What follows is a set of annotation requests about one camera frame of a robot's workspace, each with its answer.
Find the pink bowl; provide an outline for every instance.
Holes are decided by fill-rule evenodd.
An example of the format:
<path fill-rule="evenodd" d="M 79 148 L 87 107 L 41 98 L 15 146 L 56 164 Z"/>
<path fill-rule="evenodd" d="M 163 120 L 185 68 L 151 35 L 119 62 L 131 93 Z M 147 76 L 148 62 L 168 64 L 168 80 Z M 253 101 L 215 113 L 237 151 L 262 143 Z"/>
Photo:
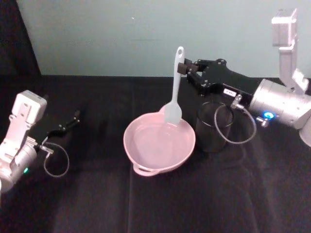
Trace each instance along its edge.
<path fill-rule="evenodd" d="M 154 176 L 182 165 L 195 145 L 193 128 L 183 119 L 178 125 L 164 122 L 164 113 L 147 113 L 126 128 L 123 143 L 134 171 Z"/>

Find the black tablecloth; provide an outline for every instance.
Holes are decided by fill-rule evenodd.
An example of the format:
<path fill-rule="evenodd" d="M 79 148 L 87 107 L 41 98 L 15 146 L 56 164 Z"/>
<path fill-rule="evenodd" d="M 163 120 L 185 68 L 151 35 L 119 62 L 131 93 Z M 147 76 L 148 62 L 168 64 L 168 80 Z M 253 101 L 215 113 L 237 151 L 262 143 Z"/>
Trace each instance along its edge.
<path fill-rule="evenodd" d="M 65 177 L 47 176 L 40 153 L 2 195 L 0 232 L 311 232 L 311 150 L 296 130 L 276 122 L 259 128 L 247 144 L 226 145 L 215 154 L 195 149 L 172 172 L 145 178 L 133 171 L 123 132 L 133 119 L 169 102 L 172 83 L 172 78 L 2 77 L 0 138 L 16 94 L 25 89 L 49 95 L 49 116 L 69 119 L 80 109 L 81 124 L 56 139 L 70 156 Z M 193 126 L 196 109 L 207 99 L 183 79 L 178 100 Z M 230 138 L 245 139 L 250 123 L 236 114 Z"/>

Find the sticker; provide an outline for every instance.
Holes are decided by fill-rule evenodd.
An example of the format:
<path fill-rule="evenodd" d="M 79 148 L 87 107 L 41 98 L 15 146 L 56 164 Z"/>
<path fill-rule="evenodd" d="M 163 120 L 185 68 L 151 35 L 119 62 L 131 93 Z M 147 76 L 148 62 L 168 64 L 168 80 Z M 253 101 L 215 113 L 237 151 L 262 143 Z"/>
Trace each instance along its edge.
<path fill-rule="evenodd" d="M 232 97 L 235 97 L 235 96 L 237 95 L 236 92 L 231 91 L 231 90 L 229 90 L 229 89 L 227 89 L 227 88 L 224 89 L 224 93 L 225 93 L 226 95 L 229 95 L 229 96 L 232 96 Z"/>

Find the pan handle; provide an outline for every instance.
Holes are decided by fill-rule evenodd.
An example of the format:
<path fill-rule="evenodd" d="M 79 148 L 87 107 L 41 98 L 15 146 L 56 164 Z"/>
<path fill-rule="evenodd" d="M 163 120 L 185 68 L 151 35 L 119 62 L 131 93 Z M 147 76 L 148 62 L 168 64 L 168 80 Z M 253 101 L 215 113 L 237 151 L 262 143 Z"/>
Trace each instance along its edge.
<path fill-rule="evenodd" d="M 133 170 L 141 176 L 155 176 L 160 172 L 159 169 L 150 169 L 139 164 L 133 164 Z"/>

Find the light blue wall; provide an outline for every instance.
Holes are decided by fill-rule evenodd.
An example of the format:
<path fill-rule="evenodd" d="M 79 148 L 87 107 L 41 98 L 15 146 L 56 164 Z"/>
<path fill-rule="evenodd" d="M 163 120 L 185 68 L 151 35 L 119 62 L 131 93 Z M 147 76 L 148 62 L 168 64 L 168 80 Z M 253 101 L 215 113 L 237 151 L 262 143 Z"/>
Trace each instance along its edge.
<path fill-rule="evenodd" d="M 298 7 L 298 67 L 311 76 L 311 0 L 18 0 L 43 74 L 172 76 L 192 60 L 278 76 L 271 18 Z"/>

